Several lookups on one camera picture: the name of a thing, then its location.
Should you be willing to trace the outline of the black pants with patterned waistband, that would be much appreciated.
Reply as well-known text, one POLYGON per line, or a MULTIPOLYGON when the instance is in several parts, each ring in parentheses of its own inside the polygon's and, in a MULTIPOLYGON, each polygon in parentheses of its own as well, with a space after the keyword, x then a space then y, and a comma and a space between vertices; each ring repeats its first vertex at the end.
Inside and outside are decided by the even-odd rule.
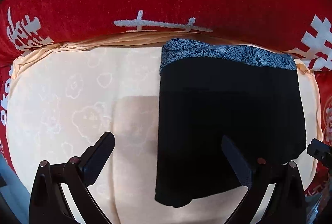
POLYGON ((161 49, 155 200, 183 207, 250 186, 260 161, 306 149, 297 67, 254 46, 172 39, 161 49))

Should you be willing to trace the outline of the cream patterned seat cushion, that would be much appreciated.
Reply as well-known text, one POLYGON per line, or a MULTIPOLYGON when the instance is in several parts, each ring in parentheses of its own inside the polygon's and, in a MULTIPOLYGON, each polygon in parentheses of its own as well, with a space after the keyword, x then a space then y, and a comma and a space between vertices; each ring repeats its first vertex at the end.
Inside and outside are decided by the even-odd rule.
POLYGON ((106 131, 115 151, 89 187, 113 223, 223 223, 246 187, 173 208, 156 202, 160 59, 173 38, 232 40, 194 33, 137 33, 38 48, 15 60, 2 116, 11 162, 31 190, 42 160, 67 161, 106 131))

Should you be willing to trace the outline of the red blanket with white characters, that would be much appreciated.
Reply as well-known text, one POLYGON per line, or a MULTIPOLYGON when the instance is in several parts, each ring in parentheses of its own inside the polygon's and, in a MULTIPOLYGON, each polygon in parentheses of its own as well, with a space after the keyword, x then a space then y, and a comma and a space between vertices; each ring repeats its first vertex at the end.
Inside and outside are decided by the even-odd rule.
POLYGON ((1 70, 55 43, 146 30, 241 40, 331 71, 331 0, 1 0, 1 70))

